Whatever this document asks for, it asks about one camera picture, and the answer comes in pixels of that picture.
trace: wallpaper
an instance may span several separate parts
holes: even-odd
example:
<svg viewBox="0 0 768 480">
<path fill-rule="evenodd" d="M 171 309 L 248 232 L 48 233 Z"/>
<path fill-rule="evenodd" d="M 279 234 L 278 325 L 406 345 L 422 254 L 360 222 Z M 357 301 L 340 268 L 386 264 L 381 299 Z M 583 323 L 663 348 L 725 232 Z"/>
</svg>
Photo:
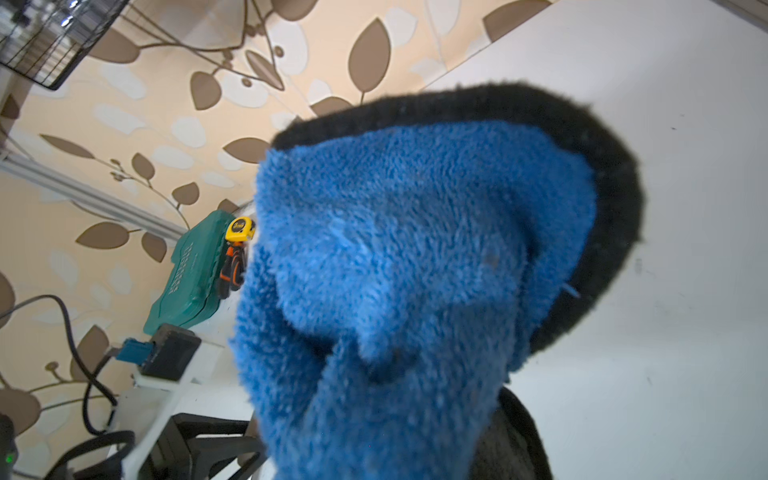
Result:
<svg viewBox="0 0 768 480">
<path fill-rule="evenodd" d="M 133 0 L 58 91 L 12 95 L 20 150 L 182 227 L 253 193 L 294 121 L 414 92 L 546 0 Z"/>
<path fill-rule="evenodd" d="M 0 311 L 35 295 L 59 295 L 91 368 L 110 343 L 143 337 L 141 327 L 170 274 L 172 243 L 2 173 L 0 205 Z M 99 378 L 120 392 L 131 385 L 128 373 L 126 364 L 111 362 Z M 90 438 L 80 413 L 84 380 L 53 301 L 0 319 L 0 412 L 18 434 L 19 471 L 43 475 Z M 91 417 L 103 425 L 109 404 L 98 392 L 94 398 Z"/>
</svg>

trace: metal wire rack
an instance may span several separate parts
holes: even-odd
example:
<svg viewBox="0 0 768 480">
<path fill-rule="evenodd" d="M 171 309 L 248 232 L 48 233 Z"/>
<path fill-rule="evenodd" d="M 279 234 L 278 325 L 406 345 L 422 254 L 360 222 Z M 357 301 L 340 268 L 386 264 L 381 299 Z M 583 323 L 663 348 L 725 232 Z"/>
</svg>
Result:
<svg viewBox="0 0 768 480">
<path fill-rule="evenodd" d="M 0 64 L 56 90 L 128 0 L 0 0 Z"/>
</svg>

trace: black device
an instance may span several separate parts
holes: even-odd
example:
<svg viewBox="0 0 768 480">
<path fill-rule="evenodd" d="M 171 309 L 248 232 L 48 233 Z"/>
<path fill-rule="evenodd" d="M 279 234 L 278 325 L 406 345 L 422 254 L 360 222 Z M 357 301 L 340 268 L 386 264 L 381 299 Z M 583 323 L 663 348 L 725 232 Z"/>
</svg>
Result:
<svg viewBox="0 0 768 480">
<path fill-rule="evenodd" d="M 190 330 L 163 323 L 150 339 L 152 352 L 139 366 L 142 375 L 177 381 L 202 340 Z"/>
<path fill-rule="evenodd" d="M 10 480 L 13 465 L 18 458 L 18 449 L 16 442 L 13 422 L 11 419 L 0 413 L 0 455 L 2 455 L 2 465 L 0 465 L 0 480 Z"/>
</svg>

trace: blue fuzzy cloth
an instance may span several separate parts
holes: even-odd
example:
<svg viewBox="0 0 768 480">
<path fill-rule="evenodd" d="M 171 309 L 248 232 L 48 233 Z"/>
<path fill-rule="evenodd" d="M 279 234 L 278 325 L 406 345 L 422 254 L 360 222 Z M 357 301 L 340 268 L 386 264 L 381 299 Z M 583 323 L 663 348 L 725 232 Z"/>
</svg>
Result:
<svg viewBox="0 0 768 480">
<path fill-rule="evenodd" d="M 504 121 L 270 151 L 232 347 L 278 478 L 466 478 L 580 258 L 592 177 Z"/>
</svg>

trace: green toolbox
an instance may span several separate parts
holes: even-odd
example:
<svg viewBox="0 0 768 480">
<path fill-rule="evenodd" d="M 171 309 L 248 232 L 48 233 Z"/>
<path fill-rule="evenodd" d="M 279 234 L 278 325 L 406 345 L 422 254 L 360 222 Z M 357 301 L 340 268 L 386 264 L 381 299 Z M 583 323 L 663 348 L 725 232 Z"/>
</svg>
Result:
<svg viewBox="0 0 768 480">
<path fill-rule="evenodd" d="M 174 269 L 163 295 L 152 305 L 144 333 L 170 323 L 189 328 L 219 308 L 217 280 L 224 262 L 224 235 L 234 215 L 215 210 L 181 236 L 170 260 Z"/>
</svg>

